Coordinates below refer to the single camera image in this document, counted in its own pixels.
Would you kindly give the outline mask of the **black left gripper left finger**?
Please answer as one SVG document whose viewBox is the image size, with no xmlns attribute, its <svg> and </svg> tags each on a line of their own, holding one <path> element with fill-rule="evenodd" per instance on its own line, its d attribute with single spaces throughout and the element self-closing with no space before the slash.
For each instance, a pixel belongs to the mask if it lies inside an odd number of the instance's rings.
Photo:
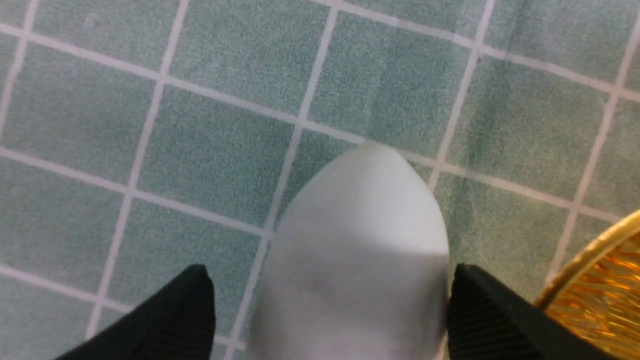
<svg viewBox="0 0 640 360">
<path fill-rule="evenodd" d="M 62 360 L 208 360 L 217 328 L 214 283 L 192 264 Z"/>
</svg>

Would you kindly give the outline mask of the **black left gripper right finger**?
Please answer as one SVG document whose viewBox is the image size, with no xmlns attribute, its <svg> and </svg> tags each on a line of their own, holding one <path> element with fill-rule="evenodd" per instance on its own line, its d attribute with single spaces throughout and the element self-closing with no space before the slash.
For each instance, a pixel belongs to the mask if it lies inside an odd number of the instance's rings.
<svg viewBox="0 0 640 360">
<path fill-rule="evenodd" d="M 446 308 L 451 360 L 612 360 L 475 264 L 455 266 Z"/>
</svg>

